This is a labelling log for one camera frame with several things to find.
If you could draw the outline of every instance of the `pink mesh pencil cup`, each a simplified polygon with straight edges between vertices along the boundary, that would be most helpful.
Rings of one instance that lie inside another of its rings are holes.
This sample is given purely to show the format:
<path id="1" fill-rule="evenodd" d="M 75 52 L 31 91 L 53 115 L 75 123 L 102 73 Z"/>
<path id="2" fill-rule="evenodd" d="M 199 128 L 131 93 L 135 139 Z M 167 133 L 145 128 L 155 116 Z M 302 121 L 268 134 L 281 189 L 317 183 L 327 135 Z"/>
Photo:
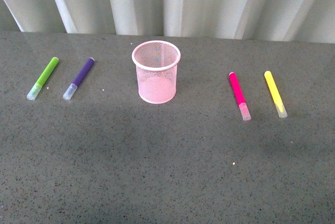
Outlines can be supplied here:
<path id="1" fill-rule="evenodd" d="M 163 104 L 174 97 L 180 57 L 179 49 L 165 41 L 144 42 L 134 49 L 138 93 L 144 101 Z"/>

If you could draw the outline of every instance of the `purple marker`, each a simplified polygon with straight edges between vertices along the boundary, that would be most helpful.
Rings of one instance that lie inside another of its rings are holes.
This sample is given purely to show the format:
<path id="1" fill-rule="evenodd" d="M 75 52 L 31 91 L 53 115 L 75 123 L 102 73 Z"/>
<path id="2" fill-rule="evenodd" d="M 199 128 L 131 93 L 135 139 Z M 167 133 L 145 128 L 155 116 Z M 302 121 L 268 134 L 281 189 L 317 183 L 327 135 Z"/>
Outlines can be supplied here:
<path id="1" fill-rule="evenodd" d="M 85 65 L 82 67 L 82 69 L 79 71 L 78 75 L 75 77 L 75 79 L 72 81 L 72 84 L 70 84 L 69 88 L 66 90 L 66 92 L 63 95 L 63 98 L 65 100 L 70 100 L 73 96 L 74 92 L 77 90 L 87 73 L 89 72 L 90 68 L 94 64 L 94 59 L 89 58 Z"/>

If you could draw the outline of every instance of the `clear marker cap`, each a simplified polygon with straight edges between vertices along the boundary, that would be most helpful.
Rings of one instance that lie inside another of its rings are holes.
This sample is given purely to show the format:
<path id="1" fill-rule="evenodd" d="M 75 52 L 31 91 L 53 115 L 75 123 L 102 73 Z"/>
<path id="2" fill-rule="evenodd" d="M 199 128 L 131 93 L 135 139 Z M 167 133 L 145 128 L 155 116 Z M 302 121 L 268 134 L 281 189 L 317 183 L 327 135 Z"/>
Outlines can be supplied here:
<path id="1" fill-rule="evenodd" d="M 283 103 L 276 103 L 276 109 L 280 118 L 287 118 L 287 112 Z"/>
<path id="2" fill-rule="evenodd" d="M 75 91 L 77 90 L 78 86 L 75 84 L 70 84 L 69 88 L 66 90 L 66 92 L 63 95 L 63 98 L 65 100 L 70 100 Z"/>
<path id="3" fill-rule="evenodd" d="M 34 84 L 30 92 L 27 95 L 27 99 L 35 100 L 35 98 L 37 97 L 41 89 L 42 89 L 42 85 L 39 85 L 38 83 Z"/>
<path id="4" fill-rule="evenodd" d="M 241 104 L 239 104 L 239 107 L 240 107 L 240 111 L 241 111 L 243 120 L 244 121 L 249 121 L 251 119 L 251 116 L 250 116 L 247 104 L 246 103 L 241 103 Z"/>

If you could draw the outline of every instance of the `curtain fold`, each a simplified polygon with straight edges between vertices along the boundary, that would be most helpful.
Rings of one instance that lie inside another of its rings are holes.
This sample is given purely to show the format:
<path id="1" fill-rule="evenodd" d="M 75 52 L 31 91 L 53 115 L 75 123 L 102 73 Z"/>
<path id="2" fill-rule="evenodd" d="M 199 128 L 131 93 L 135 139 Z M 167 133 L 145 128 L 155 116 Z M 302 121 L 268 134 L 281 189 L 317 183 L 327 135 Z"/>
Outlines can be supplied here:
<path id="1" fill-rule="evenodd" d="M 335 43 L 333 0 L 0 0 L 0 30 Z"/>

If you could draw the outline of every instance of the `speckled countertop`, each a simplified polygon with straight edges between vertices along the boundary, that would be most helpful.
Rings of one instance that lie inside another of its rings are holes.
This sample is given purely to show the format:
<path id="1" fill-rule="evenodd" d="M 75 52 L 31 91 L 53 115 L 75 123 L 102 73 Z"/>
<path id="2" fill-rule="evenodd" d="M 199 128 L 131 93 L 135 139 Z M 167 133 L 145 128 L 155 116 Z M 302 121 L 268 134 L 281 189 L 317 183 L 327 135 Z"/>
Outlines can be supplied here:
<path id="1" fill-rule="evenodd" d="M 182 53 L 162 105 L 139 97 L 131 59 L 153 39 Z M 334 68 L 333 44 L 1 32 L 0 223 L 335 223 Z"/>

